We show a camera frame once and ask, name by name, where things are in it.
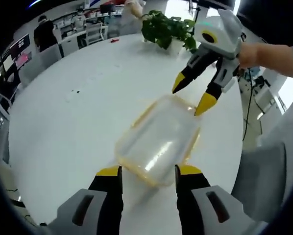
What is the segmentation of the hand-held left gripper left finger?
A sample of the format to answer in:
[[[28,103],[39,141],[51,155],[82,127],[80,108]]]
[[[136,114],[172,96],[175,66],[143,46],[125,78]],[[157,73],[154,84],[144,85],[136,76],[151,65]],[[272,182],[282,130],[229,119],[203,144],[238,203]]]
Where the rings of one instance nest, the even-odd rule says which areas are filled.
[[[115,165],[64,202],[48,227],[53,235],[118,235],[122,211],[122,167]]]

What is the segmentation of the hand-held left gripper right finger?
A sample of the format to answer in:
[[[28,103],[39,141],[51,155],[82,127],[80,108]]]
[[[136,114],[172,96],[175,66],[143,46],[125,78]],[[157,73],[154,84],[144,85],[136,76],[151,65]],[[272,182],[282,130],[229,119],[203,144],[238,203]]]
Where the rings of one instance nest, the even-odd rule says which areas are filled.
[[[194,166],[175,165],[177,209],[184,235],[243,235],[243,205],[219,186],[210,186]]]

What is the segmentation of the person's right hand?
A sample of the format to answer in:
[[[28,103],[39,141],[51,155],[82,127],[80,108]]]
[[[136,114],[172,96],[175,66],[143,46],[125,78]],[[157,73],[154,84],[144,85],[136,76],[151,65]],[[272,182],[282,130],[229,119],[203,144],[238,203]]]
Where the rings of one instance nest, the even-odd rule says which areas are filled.
[[[258,49],[258,43],[242,43],[238,54],[240,68],[249,69],[260,65],[258,61]]]

